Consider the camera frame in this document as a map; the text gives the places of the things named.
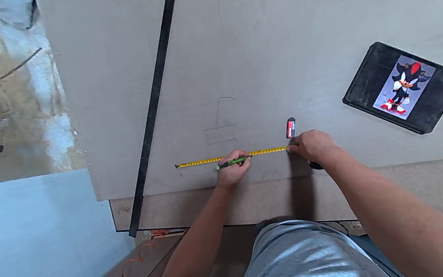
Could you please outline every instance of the yellow measuring tape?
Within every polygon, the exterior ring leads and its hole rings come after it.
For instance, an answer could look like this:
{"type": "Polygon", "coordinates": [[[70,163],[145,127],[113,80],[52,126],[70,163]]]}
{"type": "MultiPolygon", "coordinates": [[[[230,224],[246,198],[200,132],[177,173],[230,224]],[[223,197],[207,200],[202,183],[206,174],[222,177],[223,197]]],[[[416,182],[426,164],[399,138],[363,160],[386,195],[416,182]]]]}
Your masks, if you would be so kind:
{"type": "MultiPolygon", "coordinates": [[[[254,152],[249,152],[249,156],[266,154],[266,153],[271,153],[271,152],[285,151],[285,149],[286,149],[286,146],[285,147],[278,147],[278,148],[271,148],[271,149],[266,149],[266,150],[258,150],[258,151],[254,151],[254,152]]],[[[207,164],[207,163],[218,162],[219,160],[221,160],[223,158],[224,157],[219,157],[219,158],[213,158],[213,159],[207,159],[207,160],[201,160],[201,161],[195,161],[195,162],[175,165],[175,168],[190,167],[190,166],[195,166],[195,165],[202,165],[202,164],[207,164]]]]}

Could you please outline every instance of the hand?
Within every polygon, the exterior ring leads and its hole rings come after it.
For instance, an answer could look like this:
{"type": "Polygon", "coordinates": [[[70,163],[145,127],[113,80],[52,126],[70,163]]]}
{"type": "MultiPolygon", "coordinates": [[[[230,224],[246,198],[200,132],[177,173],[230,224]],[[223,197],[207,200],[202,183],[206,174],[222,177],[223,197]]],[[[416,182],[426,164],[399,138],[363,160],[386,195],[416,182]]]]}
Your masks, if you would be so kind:
{"type": "Polygon", "coordinates": [[[286,148],[288,153],[297,153],[311,162],[320,162],[322,157],[339,149],[333,138],[319,130],[313,129],[301,133],[295,138],[295,145],[286,148]]]}
{"type": "MultiPolygon", "coordinates": [[[[232,153],[228,154],[225,158],[219,161],[219,164],[223,164],[226,161],[230,161],[233,159],[238,159],[240,157],[248,157],[249,153],[235,149],[232,151],[232,153]]],[[[240,181],[244,178],[247,171],[249,170],[251,164],[250,164],[251,157],[247,158],[242,165],[240,163],[231,165],[229,167],[224,167],[219,170],[218,175],[218,187],[222,188],[235,188],[240,181]]]]}

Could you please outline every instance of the left hand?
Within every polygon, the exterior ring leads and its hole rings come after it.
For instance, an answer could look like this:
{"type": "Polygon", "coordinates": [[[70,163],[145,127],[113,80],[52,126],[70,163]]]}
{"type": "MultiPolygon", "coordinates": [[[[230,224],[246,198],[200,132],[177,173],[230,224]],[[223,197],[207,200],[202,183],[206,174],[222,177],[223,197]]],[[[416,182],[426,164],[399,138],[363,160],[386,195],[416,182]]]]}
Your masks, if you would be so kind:
{"type": "MultiPolygon", "coordinates": [[[[248,157],[249,153],[235,149],[228,156],[219,161],[219,164],[223,164],[226,161],[238,159],[240,157],[248,157]]],[[[251,167],[251,157],[247,158],[242,165],[235,164],[229,167],[224,167],[219,170],[218,175],[218,187],[232,189],[235,188],[244,178],[247,171],[251,167]]]]}

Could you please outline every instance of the mdf board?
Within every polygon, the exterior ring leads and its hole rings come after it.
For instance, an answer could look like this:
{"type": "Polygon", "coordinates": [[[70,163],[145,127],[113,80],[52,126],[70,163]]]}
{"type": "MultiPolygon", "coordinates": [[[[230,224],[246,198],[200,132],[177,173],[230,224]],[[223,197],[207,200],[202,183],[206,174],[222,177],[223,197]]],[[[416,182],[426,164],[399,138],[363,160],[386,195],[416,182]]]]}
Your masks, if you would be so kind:
{"type": "Polygon", "coordinates": [[[96,197],[132,196],[164,1],[38,3],[96,197]]]}
{"type": "MultiPolygon", "coordinates": [[[[443,160],[376,170],[443,213],[443,160]]],[[[145,196],[139,228],[191,226],[212,191],[202,188],[145,196]]],[[[116,230],[129,230],[132,203],[132,197],[110,201],[116,230]]],[[[356,219],[334,181],[327,174],[316,174],[240,184],[225,224],[256,224],[283,215],[319,221],[356,219]]]]}
{"type": "MultiPolygon", "coordinates": [[[[341,103],[376,41],[443,65],[443,1],[177,0],[144,195],[216,185],[214,164],[174,164],[288,145],[289,117],[369,167],[443,159],[443,117],[417,135],[341,103]]],[[[284,152],[252,163],[247,183],[312,173],[284,152]]]]}

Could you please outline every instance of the cartoon character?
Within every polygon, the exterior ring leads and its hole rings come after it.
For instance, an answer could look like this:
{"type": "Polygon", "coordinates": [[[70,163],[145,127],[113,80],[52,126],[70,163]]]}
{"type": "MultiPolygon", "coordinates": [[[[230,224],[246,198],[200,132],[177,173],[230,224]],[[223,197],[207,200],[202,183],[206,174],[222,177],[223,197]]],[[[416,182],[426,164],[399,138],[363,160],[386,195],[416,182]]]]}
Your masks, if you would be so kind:
{"type": "Polygon", "coordinates": [[[398,63],[396,69],[399,75],[391,77],[394,80],[392,91],[395,92],[396,95],[380,107],[389,111],[397,111],[398,114],[403,114],[406,110],[401,107],[401,104],[409,104],[408,89],[413,91],[420,90],[418,83],[428,81],[431,76],[425,76],[425,71],[421,70],[421,63],[419,62],[405,64],[404,66],[398,63]]]}

